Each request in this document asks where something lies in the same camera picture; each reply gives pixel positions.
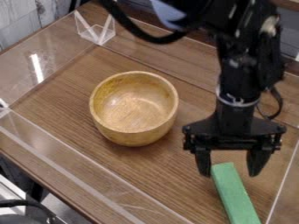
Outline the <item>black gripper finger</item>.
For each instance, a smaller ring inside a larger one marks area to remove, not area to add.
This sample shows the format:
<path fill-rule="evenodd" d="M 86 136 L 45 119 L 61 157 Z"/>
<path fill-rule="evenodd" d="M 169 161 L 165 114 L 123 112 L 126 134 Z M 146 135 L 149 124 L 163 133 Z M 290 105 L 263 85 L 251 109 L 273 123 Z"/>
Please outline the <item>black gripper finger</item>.
<path fill-rule="evenodd" d="M 201 175 L 211 176 L 211 152 L 207 149 L 198 149 L 195 151 L 195 161 Z"/>
<path fill-rule="evenodd" d="M 271 155 L 273 152 L 270 150 L 250 150 L 247 152 L 247 171 L 250 177 L 259 175 Z"/>

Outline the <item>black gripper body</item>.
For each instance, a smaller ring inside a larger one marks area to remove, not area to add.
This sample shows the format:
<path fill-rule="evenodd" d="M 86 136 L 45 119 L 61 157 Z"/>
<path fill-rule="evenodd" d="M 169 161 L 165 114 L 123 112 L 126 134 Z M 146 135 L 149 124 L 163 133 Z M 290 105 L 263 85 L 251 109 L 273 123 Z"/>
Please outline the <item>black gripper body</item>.
<path fill-rule="evenodd" d="M 286 126 L 277 115 L 254 116 L 255 106 L 230 105 L 217 100 L 211 116 L 182 127 L 183 148 L 193 154 L 211 150 L 279 151 Z"/>

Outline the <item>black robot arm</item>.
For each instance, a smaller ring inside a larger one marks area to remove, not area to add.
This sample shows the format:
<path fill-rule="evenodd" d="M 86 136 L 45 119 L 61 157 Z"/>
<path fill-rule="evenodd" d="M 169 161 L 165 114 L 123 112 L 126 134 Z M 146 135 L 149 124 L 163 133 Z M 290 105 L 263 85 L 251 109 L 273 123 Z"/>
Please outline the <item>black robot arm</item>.
<path fill-rule="evenodd" d="M 261 95 L 277 95 L 285 76 L 281 16 L 270 0 L 151 0 L 163 24 L 179 31 L 205 29 L 215 36 L 221 74 L 213 115 L 183 126 L 183 148 L 199 172 L 211 175 L 214 150 L 247 151 L 249 175 L 263 170 L 281 150 L 286 126 L 273 115 L 254 116 Z"/>

